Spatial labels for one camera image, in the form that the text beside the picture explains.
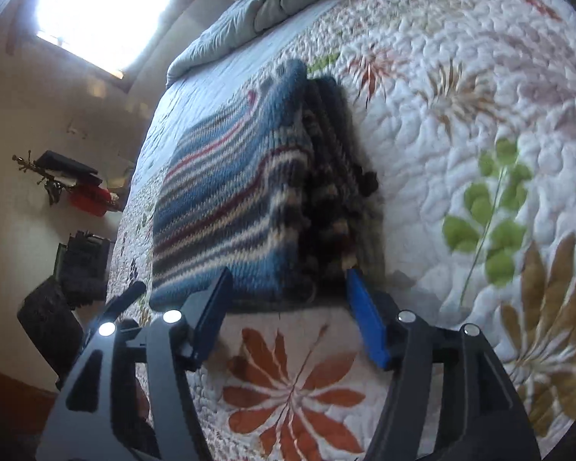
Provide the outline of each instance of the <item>wall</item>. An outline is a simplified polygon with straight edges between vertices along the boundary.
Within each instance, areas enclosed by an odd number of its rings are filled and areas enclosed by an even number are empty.
[[[0,372],[53,389],[55,375],[17,321],[23,298],[53,271],[59,242],[77,230],[115,237],[120,214],[91,217],[66,202],[49,208],[35,175],[11,156],[52,149],[121,175],[135,161],[173,58],[226,9],[230,0],[195,0],[126,95],[43,43],[4,53],[15,2],[0,17]]]

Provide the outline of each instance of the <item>screw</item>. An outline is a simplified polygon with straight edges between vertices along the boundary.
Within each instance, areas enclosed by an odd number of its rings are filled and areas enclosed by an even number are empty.
[[[402,310],[399,312],[397,319],[399,319],[399,322],[403,322],[404,324],[410,324],[416,320],[416,314],[409,310]]]
[[[465,324],[463,331],[468,336],[477,336],[480,334],[480,328],[475,324]]]

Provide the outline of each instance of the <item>bright window light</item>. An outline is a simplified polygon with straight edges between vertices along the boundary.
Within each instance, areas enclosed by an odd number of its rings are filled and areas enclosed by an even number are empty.
[[[39,0],[37,36],[123,78],[169,1]]]

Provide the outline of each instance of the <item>knit texture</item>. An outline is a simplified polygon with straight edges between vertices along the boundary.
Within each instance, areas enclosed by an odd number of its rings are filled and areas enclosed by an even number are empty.
[[[361,197],[332,78],[296,60],[189,129],[154,213],[150,306],[180,306],[227,266],[234,311],[344,297]]]

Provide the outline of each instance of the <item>white quilt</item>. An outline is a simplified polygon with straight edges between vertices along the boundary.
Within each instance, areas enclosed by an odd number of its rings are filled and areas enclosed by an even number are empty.
[[[548,453],[576,418],[576,13],[564,0],[327,0],[173,85],[137,165],[111,295],[151,282],[174,141],[292,57],[343,85],[378,174],[359,237],[370,282],[400,285],[399,304],[431,323],[479,325]],[[145,299],[128,315],[153,317]],[[342,308],[228,316],[189,379],[218,460],[361,459],[391,382]]]

